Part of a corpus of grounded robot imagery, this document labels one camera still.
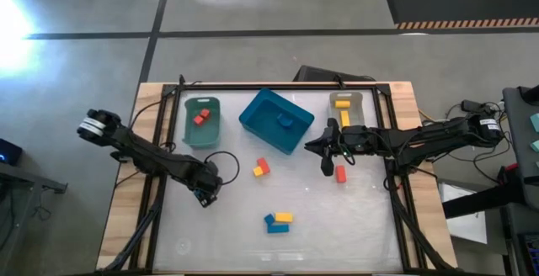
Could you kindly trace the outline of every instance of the black floor mat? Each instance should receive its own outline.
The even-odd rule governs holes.
[[[399,29],[531,26],[539,0],[387,0]]]

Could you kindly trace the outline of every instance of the yellow rectangular block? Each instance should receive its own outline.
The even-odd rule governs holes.
[[[277,222],[292,222],[292,213],[275,213],[275,221]]]
[[[264,175],[264,171],[262,171],[262,167],[254,168],[253,173],[254,173],[254,176],[256,176],[256,177]]]
[[[335,100],[335,108],[349,108],[350,107],[350,101],[349,100]]]
[[[348,111],[340,111],[340,124],[341,126],[350,126],[350,118],[348,117]]]

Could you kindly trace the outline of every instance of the gray floor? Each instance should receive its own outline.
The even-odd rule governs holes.
[[[22,167],[69,182],[67,194],[44,195],[53,216],[31,225],[18,274],[93,270],[118,165],[110,150],[78,139],[75,130],[90,108],[129,118],[147,40],[13,36],[147,32],[157,2],[0,0],[0,103],[9,107],[0,138],[24,148]],[[385,0],[168,0],[162,31],[392,27]],[[538,49],[539,34],[168,39],[157,43],[149,81],[175,82],[180,73],[190,81],[290,81],[307,64],[412,81],[420,108],[438,118],[464,98],[498,102],[504,87],[537,84]],[[494,174],[513,161],[509,152],[481,166]],[[435,169],[442,178],[489,185],[464,162],[444,159]],[[496,247],[455,242],[462,268],[503,273],[495,254],[499,225],[492,228]],[[479,264],[482,258],[491,263]]]

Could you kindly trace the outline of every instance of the green bin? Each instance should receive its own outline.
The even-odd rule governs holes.
[[[191,98],[185,102],[184,143],[193,149],[216,147],[219,144],[219,126],[221,123],[221,105],[213,97]],[[202,109],[210,110],[210,117],[202,125],[194,121]]]

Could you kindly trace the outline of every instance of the blue plastic tub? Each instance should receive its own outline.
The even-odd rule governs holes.
[[[314,121],[314,115],[263,88],[239,116],[243,127],[290,155]]]

